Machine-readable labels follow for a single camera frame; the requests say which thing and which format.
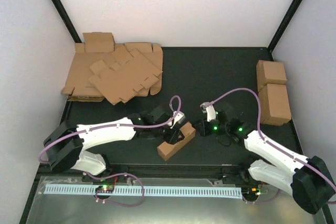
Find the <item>metal sheet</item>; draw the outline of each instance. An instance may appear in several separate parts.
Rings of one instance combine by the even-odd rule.
[[[147,197],[135,208],[96,203],[93,196],[44,195],[41,183],[34,199],[28,224],[316,224],[325,223],[321,212],[312,216],[303,211],[293,198],[282,193],[265,205],[245,204],[226,198]],[[265,200],[276,190],[262,195]],[[134,203],[139,197],[113,196],[111,199]]]

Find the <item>stacked cardboard boxes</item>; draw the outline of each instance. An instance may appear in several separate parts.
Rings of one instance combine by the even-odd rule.
[[[126,103],[157,94],[162,86],[163,51],[159,44],[115,44],[112,33],[84,33],[62,94],[69,101]]]
[[[282,62],[260,60],[257,63],[261,123],[280,126],[291,120],[286,81]]]

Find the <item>perforated cable channel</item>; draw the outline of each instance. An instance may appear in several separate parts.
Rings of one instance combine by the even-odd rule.
[[[44,194],[94,195],[97,185],[46,185]],[[152,197],[210,197],[242,199],[241,188],[236,187],[173,187],[145,186],[145,196]],[[115,186],[112,193],[98,195],[141,196],[141,186]]]

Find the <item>white wall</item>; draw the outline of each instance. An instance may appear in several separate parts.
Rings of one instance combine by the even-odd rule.
[[[292,0],[62,0],[78,33],[163,46],[268,46]]]
[[[57,126],[73,41],[51,0],[0,0],[0,222],[18,223]]]
[[[336,181],[336,0],[303,0],[273,56],[283,61],[303,151]],[[330,205],[336,219],[336,205]]]

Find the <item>black work surface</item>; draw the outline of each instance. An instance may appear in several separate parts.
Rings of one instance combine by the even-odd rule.
[[[163,48],[162,90],[154,96],[136,97],[127,104],[115,106],[102,102],[73,102],[70,120],[78,124],[96,124],[118,120],[131,113],[151,110],[169,103],[178,94],[182,99],[181,111],[190,122],[204,116],[200,104],[213,101],[221,94],[238,87],[257,91],[256,64],[271,60],[266,48]],[[257,102],[246,91],[238,91],[224,98],[243,121],[256,125]],[[283,146],[300,152],[290,123],[283,126],[262,125],[261,130]],[[239,164],[254,155],[243,147],[226,147],[221,136],[196,137],[165,162],[157,153],[162,143],[156,139],[118,141],[91,148],[93,153],[104,153],[111,164],[173,164],[222,165]]]

